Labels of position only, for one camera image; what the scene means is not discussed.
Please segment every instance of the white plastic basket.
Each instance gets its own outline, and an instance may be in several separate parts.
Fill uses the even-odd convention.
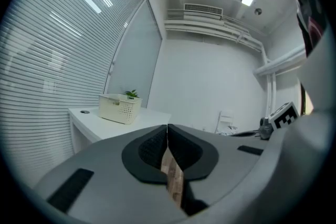
[[[141,101],[141,98],[123,94],[101,94],[99,116],[110,121],[131,124],[139,114]]]

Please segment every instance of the white desk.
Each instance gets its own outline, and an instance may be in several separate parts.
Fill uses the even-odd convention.
[[[89,111],[90,113],[83,114],[81,111]],[[69,109],[71,138],[75,153],[102,139],[147,127],[168,124],[171,117],[170,114],[141,108],[132,124],[122,124],[98,117],[98,111],[98,107]]]

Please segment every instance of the black rubber pad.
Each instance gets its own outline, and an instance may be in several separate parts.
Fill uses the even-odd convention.
[[[137,180],[150,184],[167,185],[167,175],[160,171],[167,149],[167,126],[132,140],[122,150],[121,159],[126,170]]]
[[[47,200],[52,206],[66,213],[85,188],[94,172],[78,169]]]
[[[258,156],[260,156],[262,154],[262,152],[264,151],[264,150],[261,150],[259,148],[251,147],[251,146],[240,146],[237,149],[239,151],[244,151],[244,152],[251,153],[251,154],[254,154],[254,155],[258,155]]]
[[[168,147],[187,182],[206,178],[218,162],[219,154],[212,144],[173,124],[168,124]]]

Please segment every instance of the small potted plant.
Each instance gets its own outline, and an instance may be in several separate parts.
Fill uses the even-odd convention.
[[[131,92],[127,91],[127,92],[125,92],[125,94],[128,95],[130,99],[134,99],[134,97],[139,98],[138,93],[136,92],[136,90],[133,90]]]

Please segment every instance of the window blinds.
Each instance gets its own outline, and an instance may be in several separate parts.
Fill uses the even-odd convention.
[[[1,144],[33,187],[73,154],[68,108],[98,105],[142,0],[12,0],[1,24]]]

